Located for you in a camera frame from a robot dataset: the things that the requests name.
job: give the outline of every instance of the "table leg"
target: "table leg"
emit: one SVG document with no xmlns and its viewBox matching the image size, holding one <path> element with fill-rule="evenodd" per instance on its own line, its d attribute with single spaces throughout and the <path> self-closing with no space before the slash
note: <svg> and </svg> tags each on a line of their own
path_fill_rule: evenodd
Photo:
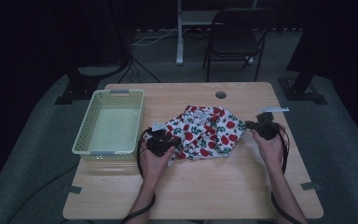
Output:
<svg viewBox="0 0 358 224">
<path fill-rule="evenodd" d="M 176 64 L 183 64 L 182 0 L 178 0 L 178 43 L 176 51 Z"/>
</svg>

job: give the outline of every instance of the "white basket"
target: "white basket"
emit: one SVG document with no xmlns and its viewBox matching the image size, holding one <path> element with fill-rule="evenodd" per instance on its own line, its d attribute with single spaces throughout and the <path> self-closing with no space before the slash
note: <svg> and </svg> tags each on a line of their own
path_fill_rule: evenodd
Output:
<svg viewBox="0 0 358 224">
<path fill-rule="evenodd" d="M 144 91 L 95 91 L 72 152 L 85 160 L 134 160 L 144 113 Z"/>
</svg>

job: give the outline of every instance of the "wooden table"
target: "wooden table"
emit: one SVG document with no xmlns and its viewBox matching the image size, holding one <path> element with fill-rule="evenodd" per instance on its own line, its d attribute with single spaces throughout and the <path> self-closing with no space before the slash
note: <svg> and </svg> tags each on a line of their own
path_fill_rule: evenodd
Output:
<svg viewBox="0 0 358 224">
<path fill-rule="evenodd" d="M 143 129 L 153 121 L 166 122 L 183 113 L 187 105 L 223 106 L 241 120 L 256 121 L 258 108 L 280 106 L 268 83 L 168 83 L 111 84 L 107 89 L 145 91 Z M 217 91 L 226 99 L 215 97 Z M 282 112 L 275 122 L 286 127 L 290 153 L 286 178 L 307 218 L 323 216 L 314 189 L 303 190 L 309 174 Z M 142 183 L 136 161 L 80 160 L 63 215 L 68 219 L 121 219 L 127 215 Z M 270 186 L 257 146 L 246 131 L 228 158 L 176 160 L 156 190 L 152 219 L 271 218 Z"/>
</svg>

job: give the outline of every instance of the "gray carpet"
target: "gray carpet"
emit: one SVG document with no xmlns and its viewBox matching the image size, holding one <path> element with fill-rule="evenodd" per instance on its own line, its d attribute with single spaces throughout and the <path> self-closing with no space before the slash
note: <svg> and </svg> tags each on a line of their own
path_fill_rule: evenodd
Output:
<svg viewBox="0 0 358 224">
<path fill-rule="evenodd" d="M 138 34 L 137 37 L 164 34 L 161 31 Z M 310 220 L 310 223 L 358 223 L 356 125 L 330 80 L 322 77 L 312 80 L 312 84 L 328 102 L 328 105 L 316 105 L 313 102 L 287 101 L 277 79 L 297 75 L 286 71 L 285 67 L 300 36 L 300 32 L 268 35 L 259 81 L 271 83 L 281 106 L 291 109 L 285 116 L 302 159 L 311 180 L 322 186 L 317 193 L 324 208 L 324 216 Z M 163 39 L 148 47 L 133 47 L 132 55 L 162 82 L 203 82 L 206 71 L 201 65 L 206 40 L 195 40 L 195 37 L 200 36 L 186 36 L 185 63 L 182 66 L 175 64 L 175 38 Z M 95 66 L 84 68 L 82 72 L 98 74 L 114 69 Z M 254 69 L 255 66 L 249 66 L 241 70 L 240 63 L 213 63 L 211 81 L 252 81 Z M 122 74 L 102 80 L 99 89 L 117 82 Z M 123 82 L 131 81 L 156 82 L 139 65 L 132 68 L 123 79 Z M 13 224 L 58 224 L 64 221 L 62 209 L 68 194 L 67 188 L 76 170 L 70 168 L 79 161 L 79 157 L 72 154 L 71 148 L 89 103 L 74 101 L 71 105 L 55 105 L 56 98 L 62 95 L 67 83 L 68 78 L 62 77 L 40 99 L 0 174 L 0 223 L 11 220 Z M 114 220 L 92 222 L 117 223 Z M 65 223 L 88 222 L 68 220 Z"/>
</svg>

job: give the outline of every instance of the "cherry print fabric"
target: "cherry print fabric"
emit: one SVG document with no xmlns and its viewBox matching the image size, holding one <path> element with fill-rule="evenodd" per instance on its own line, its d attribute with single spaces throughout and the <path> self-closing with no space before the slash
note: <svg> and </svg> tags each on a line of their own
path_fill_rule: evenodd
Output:
<svg viewBox="0 0 358 224">
<path fill-rule="evenodd" d="M 228 157 L 245 130 L 245 123 L 221 106 L 189 105 L 183 114 L 165 123 L 166 134 L 182 140 L 172 161 Z"/>
</svg>

